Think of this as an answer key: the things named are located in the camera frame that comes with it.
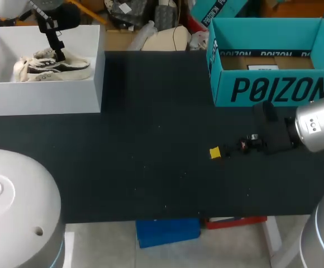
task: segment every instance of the red object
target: red object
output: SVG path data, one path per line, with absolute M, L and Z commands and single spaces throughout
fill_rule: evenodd
M 220 221 L 220 222 L 210 222 L 209 220 L 205 220 L 205 224 L 207 229 L 219 229 L 219 228 L 228 228 L 228 227 L 236 227 L 236 226 L 243 226 L 248 224 L 254 224 L 259 222 L 266 222 L 268 218 L 265 217 L 248 217 L 243 219 L 238 219 L 236 221 Z
M 198 22 L 195 18 L 193 18 L 191 14 L 188 14 L 187 25 L 192 32 L 208 31 L 208 29 L 203 24 Z

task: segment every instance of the shoe lace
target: shoe lace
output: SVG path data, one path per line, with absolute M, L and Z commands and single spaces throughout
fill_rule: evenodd
M 20 74 L 23 72 L 23 81 L 27 80 L 29 65 L 35 67 L 45 66 L 44 61 L 47 61 L 47 59 L 36 59 L 36 58 L 28 58 L 28 57 L 22 57 L 21 60 L 25 61 L 25 63 L 17 71 Z

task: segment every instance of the small hole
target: small hole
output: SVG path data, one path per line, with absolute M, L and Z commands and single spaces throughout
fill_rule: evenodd
M 42 236 L 43 235 L 43 229 L 40 227 L 35 227 L 34 232 L 37 236 Z

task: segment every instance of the plastic bag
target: plastic bag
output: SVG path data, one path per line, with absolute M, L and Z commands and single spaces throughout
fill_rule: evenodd
M 157 28 L 154 26 L 155 23 L 153 21 L 149 21 L 149 23 L 147 23 L 144 27 L 142 27 L 142 29 L 136 35 L 135 39 L 128 46 L 127 50 L 128 51 L 141 50 L 147 38 L 157 33 Z
M 196 32 L 192 35 L 189 47 L 190 50 L 207 50 L 208 48 L 209 32 Z

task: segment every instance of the blue crate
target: blue crate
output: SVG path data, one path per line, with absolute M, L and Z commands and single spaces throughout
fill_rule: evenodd
M 136 221 L 140 248 L 198 238 L 201 233 L 199 219 L 171 219 Z

